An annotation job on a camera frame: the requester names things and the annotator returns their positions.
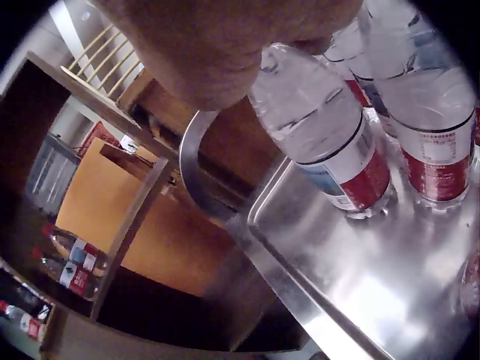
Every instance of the orange wall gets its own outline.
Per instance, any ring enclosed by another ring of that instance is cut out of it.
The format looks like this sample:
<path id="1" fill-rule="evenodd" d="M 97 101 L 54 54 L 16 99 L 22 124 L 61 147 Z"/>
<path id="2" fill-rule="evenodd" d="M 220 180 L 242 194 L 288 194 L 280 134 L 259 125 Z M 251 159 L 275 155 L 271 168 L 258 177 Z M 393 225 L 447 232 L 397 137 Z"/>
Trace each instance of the orange wall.
<path id="1" fill-rule="evenodd" d="M 140 181 L 99 152 L 95 139 L 65 195 L 57 226 L 107 252 Z M 147 151 L 140 150 L 145 156 Z M 172 288 L 202 295 L 233 246 L 230 236 L 197 211 L 159 194 L 122 265 Z"/>

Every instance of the bottle cap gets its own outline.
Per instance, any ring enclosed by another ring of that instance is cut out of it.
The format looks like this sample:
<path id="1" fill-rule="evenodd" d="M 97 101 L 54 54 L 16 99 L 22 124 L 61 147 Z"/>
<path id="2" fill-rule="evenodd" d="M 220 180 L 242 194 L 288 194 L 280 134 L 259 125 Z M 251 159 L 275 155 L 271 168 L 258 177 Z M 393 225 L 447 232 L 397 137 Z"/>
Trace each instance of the bottle cap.
<path id="1" fill-rule="evenodd" d="M 45 223 L 42 227 L 42 234 L 45 236 L 49 236 L 52 232 L 53 224 L 52 223 Z"/>
<path id="2" fill-rule="evenodd" d="M 7 310 L 8 304 L 3 300 L 0 300 L 0 312 L 5 312 Z"/>
<path id="3" fill-rule="evenodd" d="M 34 259 L 40 259 L 40 257 L 42 256 L 42 249 L 40 248 L 40 246 L 34 247 L 32 249 L 31 255 Z"/>

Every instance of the red bottle label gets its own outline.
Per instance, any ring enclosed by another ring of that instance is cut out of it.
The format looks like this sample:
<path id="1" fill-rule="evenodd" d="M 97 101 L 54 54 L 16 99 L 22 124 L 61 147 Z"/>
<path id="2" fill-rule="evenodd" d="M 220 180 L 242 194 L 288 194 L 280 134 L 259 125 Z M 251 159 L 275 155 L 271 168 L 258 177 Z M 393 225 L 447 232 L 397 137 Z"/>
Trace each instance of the red bottle label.
<path id="1" fill-rule="evenodd" d="M 358 211 L 379 200 L 390 181 L 386 160 L 375 147 L 369 125 L 360 120 L 353 139 L 333 156 L 312 164 L 298 164 L 342 210 Z"/>
<path id="2" fill-rule="evenodd" d="M 365 169 L 340 186 L 358 209 L 364 209 L 382 197 L 389 181 L 390 172 L 387 163 L 375 149 Z"/>
<path id="3" fill-rule="evenodd" d="M 473 156 L 475 115 L 453 130 L 423 131 L 397 123 L 408 178 L 424 197 L 444 201 L 459 196 L 468 184 Z"/>
<path id="4" fill-rule="evenodd" d="M 27 333 L 27 335 L 33 340 L 38 339 L 42 326 L 43 325 L 39 320 L 27 313 L 23 314 L 22 318 L 20 319 L 20 329 Z"/>
<path id="5" fill-rule="evenodd" d="M 63 268 L 59 282 L 67 289 L 82 296 L 89 280 L 90 273 L 87 270 L 68 261 Z"/>
<path id="6" fill-rule="evenodd" d="M 480 108 L 476 108 L 475 112 L 477 113 L 477 134 L 475 136 L 475 144 L 480 146 Z"/>
<path id="7" fill-rule="evenodd" d="M 76 264 L 80 264 L 88 271 L 92 271 L 97 256 L 98 249 L 95 246 L 90 245 L 88 242 L 80 238 L 77 238 L 72 247 L 72 251 L 70 251 L 69 260 Z"/>

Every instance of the stainless steel tray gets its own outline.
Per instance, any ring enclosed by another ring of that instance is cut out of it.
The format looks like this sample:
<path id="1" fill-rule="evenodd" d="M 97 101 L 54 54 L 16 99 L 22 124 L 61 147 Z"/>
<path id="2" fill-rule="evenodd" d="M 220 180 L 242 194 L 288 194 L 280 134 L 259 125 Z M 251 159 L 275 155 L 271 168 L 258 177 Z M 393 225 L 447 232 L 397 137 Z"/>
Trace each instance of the stainless steel tray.
<path id="1" fill-rule="evenodd" d="M 251 206 L 228 215 L 227 230 L 331 360 L 446 360 L 470 330 L 457 294 L 479 240 L 479 188 L 432 214 L 390 169 L 398 201 L 386 215 L 345 218 L 286 158 Z M 188 188 L 204 205 L 199 187 Z"/>

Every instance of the plastic bottle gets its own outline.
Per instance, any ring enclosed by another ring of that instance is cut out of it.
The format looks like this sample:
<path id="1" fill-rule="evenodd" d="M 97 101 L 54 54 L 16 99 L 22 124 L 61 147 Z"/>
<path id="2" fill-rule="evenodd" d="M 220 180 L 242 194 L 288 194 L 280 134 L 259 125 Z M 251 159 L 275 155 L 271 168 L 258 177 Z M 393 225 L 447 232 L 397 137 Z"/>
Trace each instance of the plastic bottle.
<path id="1" fill-rule="evenodd" d="M 422 15 L 369 0 L 357 19 L 375 84 L 392 118 L 415 202 L 461 203 L 473 156 L 475 96 L 461 64 Z"/>
<path id="2" fill-rule="evenodd" d="M 473 165 L 471 169 L 472 180 L 475 184 L 480 183 L 480 108 L 476 108 L 477 113 L 477 130 L 475 135 L 475 154 L 473 159 Z"/>
<path id="3" fill-rule="evenodd" d="M 278 147 L 352 218 L 385 210 L 395 189 L 368 121 L 346 84 L 313 56 L 283 44 L 262 52 L 249 94 Z"/>
<path id="4" fill-rule="evenodd" d="M 9 305 L 0 300 L 0 312 L 5 313 L 10 322 L 25 332 L 30 338 L 37 341 L 42 341 L 45 335 L 45 325 L 40 320 L 34 318 L 29 313 Z"/>
<path id="5" fill-rule="evenodd" d="M 336 48 L 345 59 L 344 63 L 353 73 L 360 88 L 364 91 L 377 112 L 383 130 L 388 136 L 396 139 L 393 120 L 390 118 L 390 114 L 373 81 L 372 71 L 363 49 L 357 19 L 354 19 L 345 29 L 334 33 L 333 38 Z"/>
<path id="6" fill-rule="evenodd" d="M 42 231 L 65 259 L 82 266 L 95 276 L 104 274 L 108 263 L 107 254 L 103 251 L 77 237 L 72 232 L 51 223 L 45 223 Z"/>
<path id="7" fill-rule="evenodd" d="M 32 257 L 40 260 L 42 270 L 55 281 L 85 300 L 94 300 L 99 281 L 88 270 L 60 256 L 46 256 L 38 246 L 32 249 Z"/>
<path id="8" fill-rule="evenodd" d="M 364 108 L 372 107 L 371 102 L 366 97 L 366 94 L 364 93 L 359 83 L 355 79 L 355 76 L 353 75 L 352 71 L 345 64 L 345 59 L 338 51 L 338 47 L 333 42 L 333 40 L 332 40 L 332 45 L 327 49 L 327 51 L 323 55 L 317 55 L 315 57 L 320 61 L 321 61 L 321 57 L 325 57 L 325 59 L 327 59 L 328 62 L 332 64 L 332 70 L 335 70 L 335 72 L 341 78 L 343 78 L 343 80 L 347 83 L 347 86 L 349 87 L 350 91 L 353 93 L 353 95 L 355 95 L 355 98 L 357 98 L 360 104 Z"/>

